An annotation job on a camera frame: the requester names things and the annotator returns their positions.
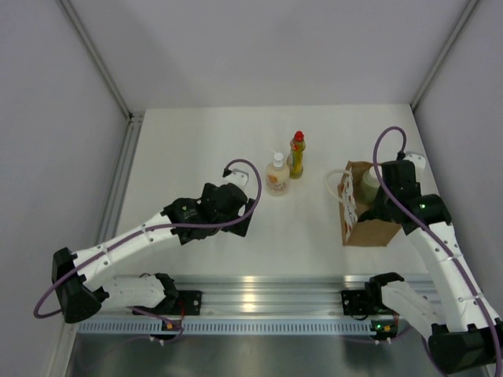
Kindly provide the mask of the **pale green white-capped bottle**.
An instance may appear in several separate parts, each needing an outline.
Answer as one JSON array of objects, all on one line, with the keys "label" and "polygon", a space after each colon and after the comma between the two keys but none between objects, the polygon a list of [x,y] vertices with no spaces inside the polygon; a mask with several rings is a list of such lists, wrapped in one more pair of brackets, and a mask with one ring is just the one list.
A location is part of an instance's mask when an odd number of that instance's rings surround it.
[{"label": "pale green white-capped bottle", "polygon": [[362,176],[361,183],[361,199],[364,204],[371,204],[378,193],[380,188],[379,180],[376,176],[374,167],[369,168]]}]

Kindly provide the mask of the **right aluminium corner post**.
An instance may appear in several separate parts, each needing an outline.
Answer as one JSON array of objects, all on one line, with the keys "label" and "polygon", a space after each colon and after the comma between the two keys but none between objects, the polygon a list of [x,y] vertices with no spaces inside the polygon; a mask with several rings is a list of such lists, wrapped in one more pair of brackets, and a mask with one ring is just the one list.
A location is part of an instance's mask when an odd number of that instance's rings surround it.
[{"label": "right aluminium corner post", "polygon": [[426,71],[425,77],[420,82],[413,99],[409,103],[412,113],[416,112],[421,102],[428,94],[431,85],[434,83],[445,63],[448,61],[455,45],[461,40],[464,30],[471,22],[482,3],[483,1],[480,0],[469,0],[464,2],[461,13],[456,17],[448,35],[442,42],[439,52],[435,55],[435,59],[432,61],[430,68]]}]

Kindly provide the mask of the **watermelon print canvas bag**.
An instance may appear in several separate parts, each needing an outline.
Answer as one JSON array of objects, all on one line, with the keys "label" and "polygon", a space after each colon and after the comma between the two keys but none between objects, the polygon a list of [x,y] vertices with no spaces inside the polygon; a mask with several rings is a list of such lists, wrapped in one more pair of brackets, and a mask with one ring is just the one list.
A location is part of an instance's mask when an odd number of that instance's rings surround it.
[{"label": "watermelon print canvas bag", "polygon": [[356,200],[357,188],[364,173],[373,170],[366,161],[349,161],[342,169],[333,169],[323,177],[329,195],[337,202],[340,216],[342,245],[351,247],[386,247],[402,229],[394,222],[362,219],[362,215],[374,208]]}]

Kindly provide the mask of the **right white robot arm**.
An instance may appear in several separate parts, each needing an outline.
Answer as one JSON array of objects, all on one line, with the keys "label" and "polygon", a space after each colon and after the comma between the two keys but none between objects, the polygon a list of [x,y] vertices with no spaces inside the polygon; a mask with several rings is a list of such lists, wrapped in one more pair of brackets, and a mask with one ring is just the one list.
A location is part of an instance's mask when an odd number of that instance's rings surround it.
[{"label": "right white robot arm", "polygon": [[413,162],[374,164],[380,183],[375,205],[401,226],[423,260],[442,304],[436,309],[397,273],[373,276],[365,284],[367,306],[402,316],[426,344],[441,373],[488,364],[502,374],[502,319],[490,305],[464,259],[452,218],[436,194],[422,195]]}]

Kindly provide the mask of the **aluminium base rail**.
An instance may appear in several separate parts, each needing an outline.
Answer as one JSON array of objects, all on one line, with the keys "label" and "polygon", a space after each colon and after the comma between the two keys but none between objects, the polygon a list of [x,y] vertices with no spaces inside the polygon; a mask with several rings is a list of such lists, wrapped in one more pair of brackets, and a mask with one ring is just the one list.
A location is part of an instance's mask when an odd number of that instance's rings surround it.
[{"label": "aluminium base rail", "polygon": [[202,317],[341,317],[341,291],[369,275],[176,276],[179,290],[202,292]]}]

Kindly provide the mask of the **aluminium corner post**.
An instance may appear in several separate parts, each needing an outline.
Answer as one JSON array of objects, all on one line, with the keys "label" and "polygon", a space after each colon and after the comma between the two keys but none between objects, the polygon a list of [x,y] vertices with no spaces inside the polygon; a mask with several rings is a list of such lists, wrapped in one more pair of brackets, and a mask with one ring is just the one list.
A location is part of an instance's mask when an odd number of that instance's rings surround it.
[{"label": "aluminium corner post", "polygon": [[456,17],[448,35],[442,42],[439,52],[435,55],[435,59],[432,61],[430,68],[426,71],[425,77],[420,82],[413,99],[409,103],[412,113],[416,112],[421,102],[428,94],[431,85],[434,83],[445,63],[448,61],[455,45],[461,40],[464,30],[471,22],[482,3],[483,1],[480,0],[469,0],[464,2],[461,13]]},{"label": "aluminium corner post", "polygon": [[71,25],[71,28],[77,35],[77,38],[85,49],[92,65],[97,70],[99,77],[105,84],[120,112],[127,120],[130,120],[132,117],[132,112],[129,109],[126,101],[124,100],[123,95],[120,93],[119,87],[117,86],[115,79],[112,77],[112,74],[108,69],[107,64],[105,63],[103,56],[100,54],[96,44],[94,43],[90,33],[86,28],[86,25],[83,23],[83,20],[75,9],[72,1],[56,0],[56,3],[60,7],[61,12],[67,18],[69,24]]}]

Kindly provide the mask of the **yellow bottle red cap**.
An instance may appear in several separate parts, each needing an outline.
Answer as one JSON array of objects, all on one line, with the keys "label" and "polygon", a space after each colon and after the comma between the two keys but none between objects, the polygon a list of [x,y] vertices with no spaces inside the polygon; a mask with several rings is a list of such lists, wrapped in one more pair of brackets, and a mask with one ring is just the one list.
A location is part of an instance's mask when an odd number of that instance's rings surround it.
[{"label": "yellow bottle red cap", "polygon": [[287,163],[290,170],[291,179],[299,179],[303,174],[303,153],[306,149],[304,133],[300,130],[296,131],[293,138],[290,140],[290,155]]}]

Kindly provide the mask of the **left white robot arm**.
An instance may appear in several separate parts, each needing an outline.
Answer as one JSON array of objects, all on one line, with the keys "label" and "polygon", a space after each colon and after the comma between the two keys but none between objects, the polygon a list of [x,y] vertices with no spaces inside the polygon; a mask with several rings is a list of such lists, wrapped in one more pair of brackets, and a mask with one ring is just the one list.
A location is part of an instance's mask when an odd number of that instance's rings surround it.
[{"label": "left white robot arm", "polygon": [[52,281],[64,320],[75,324],[102,310],[138,307],[156,315],[172,312],[178,291],[166,273],[119,276],[119,271],[218,232],[244,237],[255,199],[232,183],[204,185],[198,199],[180,198],[121,236],[86,250],[64,247],[53,254]]}]

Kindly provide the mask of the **cream pump lotion bottle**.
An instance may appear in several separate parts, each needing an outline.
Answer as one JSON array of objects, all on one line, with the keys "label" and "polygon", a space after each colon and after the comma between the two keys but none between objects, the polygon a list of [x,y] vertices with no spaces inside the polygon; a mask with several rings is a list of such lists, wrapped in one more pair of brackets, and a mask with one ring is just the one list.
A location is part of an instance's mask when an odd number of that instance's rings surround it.
[{"label": "cream pump lotion bottle", "polygon": [[271,162],[266,167],[266,188],[272,196],[283,196],[290,183],[290,170],[281,152],[273,151]]}]

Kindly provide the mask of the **left aluminium corner post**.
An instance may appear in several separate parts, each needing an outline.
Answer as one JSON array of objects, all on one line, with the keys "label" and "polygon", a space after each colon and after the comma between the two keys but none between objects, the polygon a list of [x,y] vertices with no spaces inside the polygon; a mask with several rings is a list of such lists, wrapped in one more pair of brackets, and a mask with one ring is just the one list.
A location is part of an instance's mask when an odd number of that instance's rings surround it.
[{"label": "left aluminium corner post", "polygon": [[71,25],[71,28],[77,35],[77,38],[85,49],[92,65],[97,70],[99,77],[105,84],[120,112],[127,120],[130,120],[132,117],[132,112],[129,109],[126,101],[124,100],[123,95],[120,93],[119,87],[117,86],[115,79],[112,77],[112,74],[108,69],[107,64],[105,63],[103,56],[100,54],[96,44],[94,43],[90,33],[86,28],[86,25],[83,23],[83,20],[75,9],[72,1],[56,0],[56,3],[60,7],[61,12],[67,18],[69,24]]}]

